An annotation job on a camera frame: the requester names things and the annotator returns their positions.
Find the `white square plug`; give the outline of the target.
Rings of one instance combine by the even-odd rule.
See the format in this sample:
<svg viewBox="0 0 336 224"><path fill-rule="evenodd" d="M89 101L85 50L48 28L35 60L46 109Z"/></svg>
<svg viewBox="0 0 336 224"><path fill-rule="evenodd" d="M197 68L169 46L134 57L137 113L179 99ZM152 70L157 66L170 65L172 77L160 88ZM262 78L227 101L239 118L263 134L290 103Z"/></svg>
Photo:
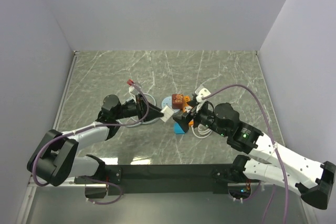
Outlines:
<svg viewBox="0 0 336 224"><path fill-rule="evenodd" d="M174 114L175 114L175 110L172 109L171 107L169 107L168 105L166 105L162 110L161 113L163 114L162 117L160 117L160 119L163 122L167 122Z"/></svg>

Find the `round light blue power strip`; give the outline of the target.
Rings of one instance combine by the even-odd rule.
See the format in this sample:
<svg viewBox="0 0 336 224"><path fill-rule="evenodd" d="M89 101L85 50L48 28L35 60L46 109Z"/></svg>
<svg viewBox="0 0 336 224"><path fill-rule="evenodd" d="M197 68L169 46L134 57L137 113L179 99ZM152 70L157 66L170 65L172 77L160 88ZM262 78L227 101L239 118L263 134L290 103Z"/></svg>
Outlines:
<svg viewBox="0 0 336 224"><path fill-rule="evenodd" d="M168 106L170 109L174 111L174 109L172 108L172 97L171 96L168 96L162 100L161 107L165 108L166 106Z"/></svg>

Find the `red cube socket adapter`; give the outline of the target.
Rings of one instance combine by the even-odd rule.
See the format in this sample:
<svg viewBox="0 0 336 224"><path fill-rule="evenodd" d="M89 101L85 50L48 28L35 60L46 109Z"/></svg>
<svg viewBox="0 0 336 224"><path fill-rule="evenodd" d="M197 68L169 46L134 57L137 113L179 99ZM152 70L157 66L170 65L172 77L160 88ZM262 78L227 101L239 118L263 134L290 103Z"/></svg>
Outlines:
<svg viewBox="0 0 336 224"><path fill-rule="evenodd" d="M172 109L179 109L181 110L183 108L184 104L184 95L181 93L175 93L171 95L172 100Z"/></svg>

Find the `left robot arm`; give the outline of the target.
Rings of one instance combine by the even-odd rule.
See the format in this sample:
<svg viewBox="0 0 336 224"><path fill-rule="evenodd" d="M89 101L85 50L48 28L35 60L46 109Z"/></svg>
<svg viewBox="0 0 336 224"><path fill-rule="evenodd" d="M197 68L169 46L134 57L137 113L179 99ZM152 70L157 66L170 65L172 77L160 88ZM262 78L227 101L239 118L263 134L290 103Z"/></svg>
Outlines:
<svg viewBox="0 0 336 224"><path fill-rule="evenodd" d="M172 114L168 106L160 109L141 94L124 104L116 95L109 95L97 120L90 125L67 132L48 131L29 159L27 169L38 186L59 186L69 177L87 177L93 183L104 183L109 178L105 162L92 155L79 158L77 153L114 137L121 126L120 119L137 116L143 122L165 122Z"/></svg>

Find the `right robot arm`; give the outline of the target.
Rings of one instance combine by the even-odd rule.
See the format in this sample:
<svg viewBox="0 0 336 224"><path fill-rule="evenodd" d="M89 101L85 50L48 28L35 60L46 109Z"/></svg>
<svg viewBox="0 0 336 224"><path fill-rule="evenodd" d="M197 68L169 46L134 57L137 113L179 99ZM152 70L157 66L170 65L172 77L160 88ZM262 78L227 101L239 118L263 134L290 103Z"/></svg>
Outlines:
<svg viewBox="0 0 336 224"><path fill-rule="evenodd" d="M230 175L235 181L245 178L262 180L299 195L307 204L326 210L335 182L335 164L313 161L273 143L270 136L243 122L229 103L220 103L212 110L205 102L200 110L193 107L180 112L173 120L184 132L189 122L202 125L225 137L227 144L241 152L232 164Z"/></svg>

